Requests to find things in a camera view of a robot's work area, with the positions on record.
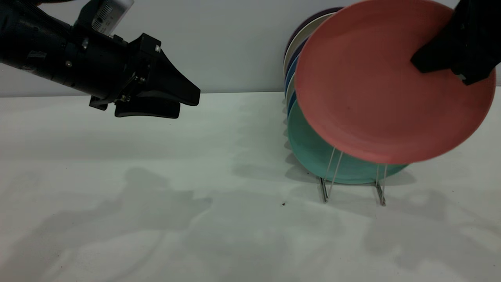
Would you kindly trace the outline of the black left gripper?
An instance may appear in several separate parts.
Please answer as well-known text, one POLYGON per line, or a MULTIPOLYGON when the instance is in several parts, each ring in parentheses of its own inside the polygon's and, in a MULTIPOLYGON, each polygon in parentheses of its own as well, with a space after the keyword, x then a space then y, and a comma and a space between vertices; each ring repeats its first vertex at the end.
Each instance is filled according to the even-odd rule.
MULTIPOLYGON (((63 85, 89 94, 90 107, 106 110, 116 100, 117 88, 130 60, 130 43, 116 34, 109 37, 86 27, 67 26, 64 31, 63 85)), ((161 99, 118 102, 115 117, 177 119, 180 103, 199 105, 201 90, 172 64, 161 41, 145 33, 137 40, 140 54, 146 56, 146 92, 161 99)))

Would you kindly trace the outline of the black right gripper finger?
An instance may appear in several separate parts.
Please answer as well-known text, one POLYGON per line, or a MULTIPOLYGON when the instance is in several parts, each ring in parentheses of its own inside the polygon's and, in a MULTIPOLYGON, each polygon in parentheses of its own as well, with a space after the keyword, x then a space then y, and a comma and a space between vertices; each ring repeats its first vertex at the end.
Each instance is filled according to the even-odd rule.
POLYGON ((481 49, 485 61, 482 68, 486 77, 495 71, 501 60, 500 16, 500 0, 481 1, 481 49))
POLYGON ((461 0, 449 22, 411 58, 422 73, 490 73, 488 0, 461 0))

